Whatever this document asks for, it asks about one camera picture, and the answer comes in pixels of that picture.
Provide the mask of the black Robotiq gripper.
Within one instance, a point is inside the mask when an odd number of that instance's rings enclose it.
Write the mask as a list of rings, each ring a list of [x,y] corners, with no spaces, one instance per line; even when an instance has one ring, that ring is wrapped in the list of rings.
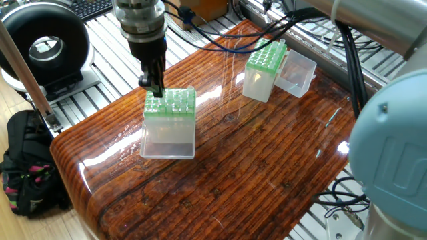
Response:
[[[140,61],[143,74],[138,79],[140,87],[153,91],[153,96],[162,98],[164,94],[164,71],[167,42],[165,36],[145,43],[129,41],[131,54]]]

